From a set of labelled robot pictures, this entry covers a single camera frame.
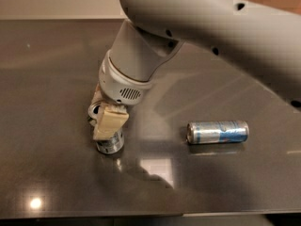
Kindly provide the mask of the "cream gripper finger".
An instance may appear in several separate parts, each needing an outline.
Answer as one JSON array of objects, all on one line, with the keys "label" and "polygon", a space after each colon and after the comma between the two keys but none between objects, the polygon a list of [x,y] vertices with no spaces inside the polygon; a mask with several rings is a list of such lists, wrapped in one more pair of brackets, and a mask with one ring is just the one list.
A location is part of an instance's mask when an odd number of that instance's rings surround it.
[{"label": "cream gripper finger", "polygon": [[95,88],[94,95],[92,98],[92,103],[94,105],[100,105],[102,103],[105,103],[105,98],[103,97],[100,84],[97,84],[97,86]]},{"label": "cream gripper finger", "polygon": [[94,126],[94,140],[109,140],[129,119],[124,105],[101,106]]}]

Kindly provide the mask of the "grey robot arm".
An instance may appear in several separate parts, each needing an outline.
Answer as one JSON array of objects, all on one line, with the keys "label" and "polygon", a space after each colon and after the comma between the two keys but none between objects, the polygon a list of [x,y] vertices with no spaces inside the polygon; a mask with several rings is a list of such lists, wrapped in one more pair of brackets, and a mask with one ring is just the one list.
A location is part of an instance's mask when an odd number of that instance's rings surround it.
[{"label": "grey robot arm", "polygon": [[93,138],[110,139],[128,105],[183,42],[215,49],[291,105],[301,101],[301,16],[246,0],[119,0],[127,18],[99,70]]}]

